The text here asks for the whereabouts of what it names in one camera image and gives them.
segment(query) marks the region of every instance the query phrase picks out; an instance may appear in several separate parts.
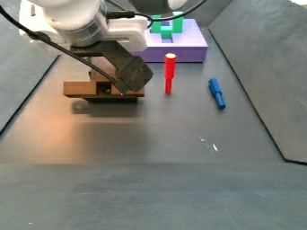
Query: white speck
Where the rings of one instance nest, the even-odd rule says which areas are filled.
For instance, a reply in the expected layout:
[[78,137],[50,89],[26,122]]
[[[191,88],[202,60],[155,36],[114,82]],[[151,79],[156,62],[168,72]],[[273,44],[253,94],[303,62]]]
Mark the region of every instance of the white speck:
[[202,141],[206,141],[200,136],[198,136]]
[[215,148],[215,150],[216,150],[216,152],[218,152],[219,150],[218,150],[218,148],[216,148],[216,145],[215,145],[215,144],[214,144],[214,148]]

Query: gray floor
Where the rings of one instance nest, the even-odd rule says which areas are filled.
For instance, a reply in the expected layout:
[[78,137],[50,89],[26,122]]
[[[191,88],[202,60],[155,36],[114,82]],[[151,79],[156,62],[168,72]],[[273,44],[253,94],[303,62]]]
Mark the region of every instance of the gray floor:
[[[88,69],[60,57],[2,137],[0,161],[27,164],[281,162],[236,76],[210,37],[207,62],[180,64],[166,96],[163,64],[138,103],[88,103],[63,96],[63,81]],[[216,77],[220,112],[207,81]]]
[[[134,9],[127,0],[116,1],[127,9]],[[202,26],[208,26],[231,0],[208,0],[198,11],[190,14]],[[0,0],[2,6],[18,19],[20,0]],[[191,7],[195,1],[184,5],[183,10]],[[108,4],[110,10],[118,10]],[[20,38],[18,28],[0,16],[0,132],[22,103],[31,94],[42,77],[51,66],[55,56],[46,54],[27,40]]]
[[171,96],[150,64],[138,103],[66,98],[88,69],[59,59],[0,137],[3,229],[306,229],[306,167],[283,163],[204,34],[207,62],[178,65]]

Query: gray wall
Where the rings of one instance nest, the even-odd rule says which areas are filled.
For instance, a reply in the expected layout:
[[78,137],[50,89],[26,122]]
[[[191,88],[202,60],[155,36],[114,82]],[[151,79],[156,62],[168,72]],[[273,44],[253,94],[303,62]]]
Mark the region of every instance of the gray wall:
[[[19,0],[2,0],[18,19]],[[18,28],[0,15],[0,132],[24,102],[55,56],[39,51],[19,37]]]
[[283,156],[307,162],[307,10],[290,0],[234,0],[211,23]]
[[[184,5],[183,9],[192,7],[198,2],[199,0],[191,0]],[[199,26],[207,27],[214,22],[231,2],[232,0],[207,0],[199,9],[188,14],[187,18],[195,18]]]

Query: wooden block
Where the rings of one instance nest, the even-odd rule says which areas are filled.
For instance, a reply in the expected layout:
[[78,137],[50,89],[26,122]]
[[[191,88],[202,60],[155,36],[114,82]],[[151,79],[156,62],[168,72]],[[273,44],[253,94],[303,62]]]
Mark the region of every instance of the wooden block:
[[80,95],[96,95],[98,85],[91,82],[64,82],[64,96],[80,97]]

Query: purple box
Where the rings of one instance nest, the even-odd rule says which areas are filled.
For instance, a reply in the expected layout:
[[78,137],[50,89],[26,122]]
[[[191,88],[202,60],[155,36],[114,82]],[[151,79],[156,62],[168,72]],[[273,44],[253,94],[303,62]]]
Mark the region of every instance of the purple box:
[[204,62],[207,58],[207,41],[195,19],[183,20],[183,33],[174,33],[171,40],[163,40],[159,33],[147,30],[148,48],[132,52],[146,62],[164,62],[166,54],[176,55],[176,62]]

